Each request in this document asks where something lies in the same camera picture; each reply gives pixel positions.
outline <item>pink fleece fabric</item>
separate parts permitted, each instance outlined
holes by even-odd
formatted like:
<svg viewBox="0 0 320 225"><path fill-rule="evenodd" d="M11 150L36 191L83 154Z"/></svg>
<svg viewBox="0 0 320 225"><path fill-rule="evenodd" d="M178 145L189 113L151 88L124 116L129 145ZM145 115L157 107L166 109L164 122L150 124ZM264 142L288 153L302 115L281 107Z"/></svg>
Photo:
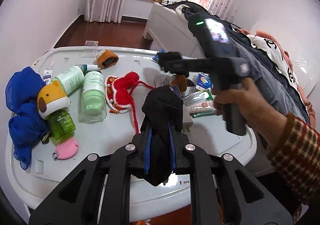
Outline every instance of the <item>pink fleece fabric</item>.
<svg viewBox="0 0 320 225"><path fill-rule="evenodd" d="M245 35L250 34L250 32L248 32L247 30L244 30L244 29L238 29L238 32L243 33ZM291 71L293 72L293 65L292 65L292 61L290 60L289 53L282 49L281 45L278 43L278 41L271 34L258 30L258 31L256 31L255 35L262 37L262 38L267 38L267 39L273 41L279 47L279 50L280 50L285 62L287 63L287 65L291 69ZM315 129L316 128L316 112L313 110L311 102L308 101L307 96L305 95L305 93L303 91L303 88L300 85L297 85L297 86L298 86L298 91L299 91L301 98L302 98L302 102L307 108L309 118L310 118L310 125Z"/></svg>

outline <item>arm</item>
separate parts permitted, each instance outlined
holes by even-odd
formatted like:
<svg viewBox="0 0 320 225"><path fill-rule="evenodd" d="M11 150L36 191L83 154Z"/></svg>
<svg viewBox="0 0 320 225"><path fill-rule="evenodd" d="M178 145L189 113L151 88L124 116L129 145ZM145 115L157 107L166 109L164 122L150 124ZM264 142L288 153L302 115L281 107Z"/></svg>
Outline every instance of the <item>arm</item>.
<svg viewBox="0 0 320 225"><path fill-rule="evenodd" d="M248 125L269 143L268 159L285 178L299 199L308 204L320 191L320 135L301 119L277 112L262 97L250 78L242 90L221 91L215 98L220 105L236 103Z"/></svg>

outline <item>red string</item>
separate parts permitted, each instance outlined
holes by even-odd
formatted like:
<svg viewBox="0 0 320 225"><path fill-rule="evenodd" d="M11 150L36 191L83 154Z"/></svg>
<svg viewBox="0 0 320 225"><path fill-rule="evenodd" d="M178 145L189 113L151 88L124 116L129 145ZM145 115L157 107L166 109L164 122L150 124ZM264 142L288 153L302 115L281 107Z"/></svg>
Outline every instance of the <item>red string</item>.
<svg viewBox="0 0 320 225"><path fill-rule="evenodd" d="M152 86L149 86L148 84L144 83L143 81L137 81L131 88L131 91L129 93L129 95L131 96L133 90L139 85L139 84L142 84L144 85L145 87L148 87L150 89L154 89L154 87ZM139 134L139 127L138 127L138 121L137 121L137 115L136 115L136 107L134 105L134 101L133 101L133 98L131 97L131 100L132 100L132 114L133 114L133 123L134 123L134 129L136 130L136 135Z"/></svg>

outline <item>pink nail clipper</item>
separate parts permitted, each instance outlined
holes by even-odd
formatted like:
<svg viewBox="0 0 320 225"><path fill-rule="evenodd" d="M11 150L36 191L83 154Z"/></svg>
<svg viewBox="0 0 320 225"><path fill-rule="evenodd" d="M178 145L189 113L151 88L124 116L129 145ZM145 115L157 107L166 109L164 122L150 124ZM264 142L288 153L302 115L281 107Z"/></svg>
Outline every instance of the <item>pink nail clipper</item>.
<svg viewBox="0 0 320 225"><path fill-rule="evenodd" d="M64 160L71 158L79 151L79 143L75 138L69 138L67 141L64 141L57 145L56 151L52 153L54 160Z"/></svg>

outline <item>yellow and white toy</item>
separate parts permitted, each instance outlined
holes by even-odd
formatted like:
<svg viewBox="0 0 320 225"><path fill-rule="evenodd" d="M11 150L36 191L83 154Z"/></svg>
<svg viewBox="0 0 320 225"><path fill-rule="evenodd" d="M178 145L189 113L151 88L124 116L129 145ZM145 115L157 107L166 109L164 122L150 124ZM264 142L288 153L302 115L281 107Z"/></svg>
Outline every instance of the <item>yellow and white toy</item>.
<svg viewBox="0 0 320 225"><path fill-rule="evenodd" d="M68 108L70 104L70 99L57 80L44 86L38 94L38 112L43 119L47 119L51 113L59 109Z"/></svg>

